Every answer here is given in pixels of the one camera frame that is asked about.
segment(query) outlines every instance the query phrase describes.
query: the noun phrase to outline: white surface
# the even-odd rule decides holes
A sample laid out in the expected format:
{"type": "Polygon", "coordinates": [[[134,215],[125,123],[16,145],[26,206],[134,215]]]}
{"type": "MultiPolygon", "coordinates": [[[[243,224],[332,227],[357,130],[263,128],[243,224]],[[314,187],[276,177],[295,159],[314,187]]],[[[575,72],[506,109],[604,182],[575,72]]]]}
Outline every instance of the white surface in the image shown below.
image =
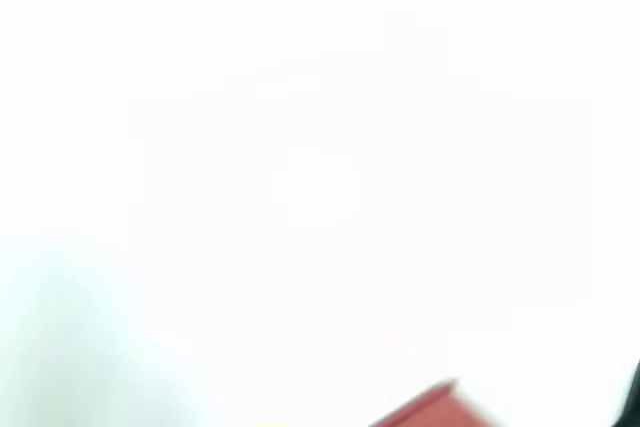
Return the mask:
{"type": "Polygon", "coordinates": [[[637,0],[2,2],[3,249],[120,269],[217,425],[450,376],[504,425],[615,417],[637,0]]]}

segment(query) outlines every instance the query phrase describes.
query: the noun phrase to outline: red box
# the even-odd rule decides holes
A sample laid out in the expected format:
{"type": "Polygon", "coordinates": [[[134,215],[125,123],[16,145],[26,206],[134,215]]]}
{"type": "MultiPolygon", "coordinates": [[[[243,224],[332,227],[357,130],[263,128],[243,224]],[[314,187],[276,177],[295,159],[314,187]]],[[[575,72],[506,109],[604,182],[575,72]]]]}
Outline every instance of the red box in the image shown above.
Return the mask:
{"type": "Polygon", "coordinates": [[[371,427],[491,427],[454,390],[455,382],[437,385],[371,427]]]}

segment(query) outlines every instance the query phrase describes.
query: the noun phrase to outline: black object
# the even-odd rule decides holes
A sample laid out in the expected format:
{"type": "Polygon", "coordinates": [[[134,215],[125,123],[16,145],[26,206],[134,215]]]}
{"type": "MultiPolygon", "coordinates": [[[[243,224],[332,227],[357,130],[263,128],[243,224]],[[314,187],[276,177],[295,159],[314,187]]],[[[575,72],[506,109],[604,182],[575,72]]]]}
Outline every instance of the black object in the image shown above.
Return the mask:
{"type": "Polygon", "coordinates": [[[613,427],[640,427],[640,364],[636,367],[620,418],[613,427]]]}

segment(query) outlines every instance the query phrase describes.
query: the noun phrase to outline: red object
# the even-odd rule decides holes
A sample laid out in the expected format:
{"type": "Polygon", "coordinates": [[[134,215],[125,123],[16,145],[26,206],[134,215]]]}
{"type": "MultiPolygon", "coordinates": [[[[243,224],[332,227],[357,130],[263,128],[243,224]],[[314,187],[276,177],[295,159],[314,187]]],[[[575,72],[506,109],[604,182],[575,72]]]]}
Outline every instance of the red object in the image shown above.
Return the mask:
{"type": "Polygon", "coordinates": [[[371,427],[491,427],[454,388],[455,382],[437,385],[371,427]]]}

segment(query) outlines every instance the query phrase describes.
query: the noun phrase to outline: white wall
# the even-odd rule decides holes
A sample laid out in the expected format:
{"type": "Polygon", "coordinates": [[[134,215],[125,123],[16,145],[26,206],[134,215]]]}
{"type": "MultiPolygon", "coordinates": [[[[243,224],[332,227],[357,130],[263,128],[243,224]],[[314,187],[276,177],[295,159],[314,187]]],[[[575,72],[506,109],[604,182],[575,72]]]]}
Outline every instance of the white wall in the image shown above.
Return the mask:
{"type": "Polygon", "coordinates": [[[91,252],[211,422],[451,376],[504,425],[613,420],[634,0],[2,1],[5,270],[91,252]]]}

